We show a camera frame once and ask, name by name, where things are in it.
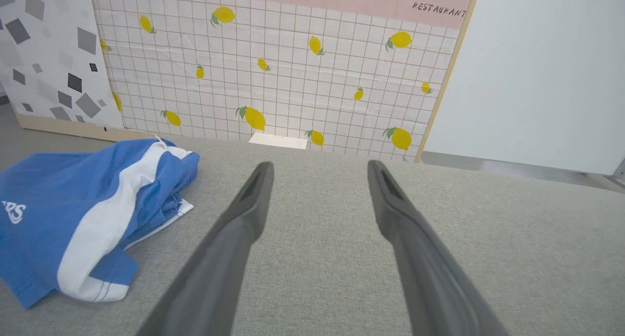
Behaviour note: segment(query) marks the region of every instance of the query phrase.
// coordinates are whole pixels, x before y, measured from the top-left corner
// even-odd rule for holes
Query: yellow lemon
[[[254,109],[254,107],[239,107],[236,111],[239,116],[243,119],[245,117],[245,121],[255,129],[259,129],[260,131],[265,130],[265,117],[261,114],[260,111]]]
[[[362,88],[358,87],[358,91],[354,94],[354,100],[361,100],[362,96],[364,96],[364,91],[362,91]]]
[[[310,47],[311,47],[311,51],[317,55],[323,55],[326,52],[323,50],[323,47],[321,47],[321,42],[319,40],[319,38],[312,36],[311,37],[311,41],[309,43]]]
[[[311,141],[317,146],[323,146],[324,138],[321,132],[311,129],[310,131],[306,131],[306,137],[310,137]]]
[[[212,27],[215,27],[215,24],[219,24],[220,22],[230,23],[234,20],[234,18],[236,18],[236,15],[232,9],[227,6],[219,6],[215,9],[215,11],[213,11],[212,17],[210,18],[210,24],[212,24]]]
[[[150,22],[150,19],[148,19],[144,15],[141,15],[141,17],[139,18],[139,23],[141,24],[141,27],[145,29],[145,31],[151,34],[156,33],[156,28],[152,27],[152,23]]]
[[[386,138],[390,138],[392,136],[393,144],[399,149],[408,150],[408,147],[410,147],[410,144],[413,142],[413,138],[410,133],[402,128],[387,128],[384,130],[384,134],[386,135]]]
[[[115,99],[115,104],[118,106],[118,111],[121,111],[121,99],[119,99],[117,93],[113,92],[113,98]]]
[[[172,111],[167,111],[167,110],[163,110],[161,111],[161,115],[164,118],[167,118],[167,121],[174,125],[174,126],[180,126],[181,122],[180,122],[180,118],[178,115],[176,115],[176,113],[172,112]]]
[[[100,40],[100,47],[102,47],[102,51],[111,51],[111,47],[106,44],[105,40]]]
[[[429,86],[429,83],[427,83],[427,82],[424,82],[424,83],[421,85],[421,90],[422,90],[422,91],[423,91],[423,93],[425,93],[425,94],[430,94],[430,93],[432,93],[432,89],[431,89],[431,87]]]
[[[260,67],[261,70],[263,70],[263,71],[270,71],[271,70],[271,66],[268,66],[267,62],[265,62],[265,60],[263,60],[263,59],[259,59],[258,60],[258,67]]]
[[[413,42],[413,38],[411,38],[408,32],[399,31],[393,34],[388,42],[386,42],[386,51],[390,49],[395,49],[395,47],[407,47],[410,43]]]
[[[202,65],[197,65],[196,76],[197,78],[204,77],[204,68],[202,67]]]

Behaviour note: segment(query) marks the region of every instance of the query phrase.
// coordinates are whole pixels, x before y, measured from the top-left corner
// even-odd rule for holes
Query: white panel
[[[613,174],[625,0],[478,0],[425,151]]]

